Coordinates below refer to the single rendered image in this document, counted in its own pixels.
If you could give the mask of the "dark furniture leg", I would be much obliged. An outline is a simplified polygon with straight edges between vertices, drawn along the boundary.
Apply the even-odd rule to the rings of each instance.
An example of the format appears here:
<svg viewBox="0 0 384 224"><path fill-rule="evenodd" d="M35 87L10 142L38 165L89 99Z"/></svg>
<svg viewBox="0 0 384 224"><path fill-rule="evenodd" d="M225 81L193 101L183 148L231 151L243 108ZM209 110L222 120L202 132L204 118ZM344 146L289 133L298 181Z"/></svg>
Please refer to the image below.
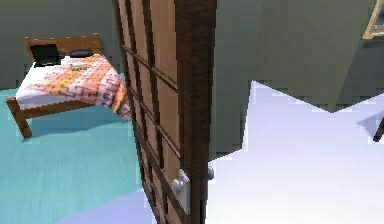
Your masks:
<svg viewBox="0 0 384 224"><path fill-rule="evenodd" d="M373 136L373 141L379 142L383 135L384 135L384 117L382 118L382 120L379 124L379 127L378 127L375 135Z"/></svg>

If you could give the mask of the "wooden framed picture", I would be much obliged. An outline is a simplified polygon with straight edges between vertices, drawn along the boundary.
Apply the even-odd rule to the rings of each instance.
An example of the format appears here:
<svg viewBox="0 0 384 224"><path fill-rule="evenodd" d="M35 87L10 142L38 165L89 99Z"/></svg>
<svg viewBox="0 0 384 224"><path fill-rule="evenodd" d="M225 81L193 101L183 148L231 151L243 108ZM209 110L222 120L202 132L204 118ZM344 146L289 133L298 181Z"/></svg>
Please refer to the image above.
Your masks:
<svg viewBox="0 0 384 224"><path fill-rule="evenodd" d="M384 38L384 0L375 0L368 11L368 21L362 34L363 40Z"/></svg>

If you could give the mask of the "brown wooden room door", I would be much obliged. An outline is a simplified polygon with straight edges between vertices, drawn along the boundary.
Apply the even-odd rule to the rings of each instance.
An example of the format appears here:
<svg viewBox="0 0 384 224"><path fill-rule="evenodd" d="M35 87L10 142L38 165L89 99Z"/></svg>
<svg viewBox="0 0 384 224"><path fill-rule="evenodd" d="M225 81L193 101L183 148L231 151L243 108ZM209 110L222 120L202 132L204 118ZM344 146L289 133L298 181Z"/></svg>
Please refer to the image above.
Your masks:
<svg viewBox="0 0 384 224"><path fill-rule="evenodd" d="M141 182L156 224L205 224L217 0L112 0ZM190 179L186 215L172 181Z"/></svg>

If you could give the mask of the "black pillow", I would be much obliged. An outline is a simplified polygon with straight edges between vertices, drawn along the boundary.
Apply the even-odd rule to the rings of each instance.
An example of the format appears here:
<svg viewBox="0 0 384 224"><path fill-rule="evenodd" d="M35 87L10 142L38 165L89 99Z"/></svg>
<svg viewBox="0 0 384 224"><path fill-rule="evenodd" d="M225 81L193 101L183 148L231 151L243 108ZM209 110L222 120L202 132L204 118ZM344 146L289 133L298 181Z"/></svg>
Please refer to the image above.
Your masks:
<svg viewBox="0 0 384 224"><path fill-rule="evenodd" d="M65 53L57 49L55 44L33 45L30 47L35 67L60 65Z"/></svg>
<svg viewBox="0 0 384 224"><path fill-rule="evenodd" d="M91 49L76 49L70 52L71 58L85 58L93 55L94 53Z"/></svg>

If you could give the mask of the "wooden bed with patterned blanket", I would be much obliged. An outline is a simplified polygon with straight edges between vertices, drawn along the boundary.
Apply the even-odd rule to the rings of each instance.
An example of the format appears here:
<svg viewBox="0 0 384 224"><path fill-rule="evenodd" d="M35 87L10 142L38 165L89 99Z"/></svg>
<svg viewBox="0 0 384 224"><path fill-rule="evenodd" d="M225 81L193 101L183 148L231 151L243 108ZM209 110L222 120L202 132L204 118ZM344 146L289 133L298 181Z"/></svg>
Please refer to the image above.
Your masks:
<svg viewBox="0 0 384 224"><path fill-rule="evenodd" d="M31 118L103 106L124 120L131 118L126 82L102 52L98 34L91 36L24 39L32 66L16 95L6 104L25 138L32 136L27 123ZM55 44L65 53L60 65L35 67L30 47ZM91 49L93 56L71 58L76 49Z"/></svg>

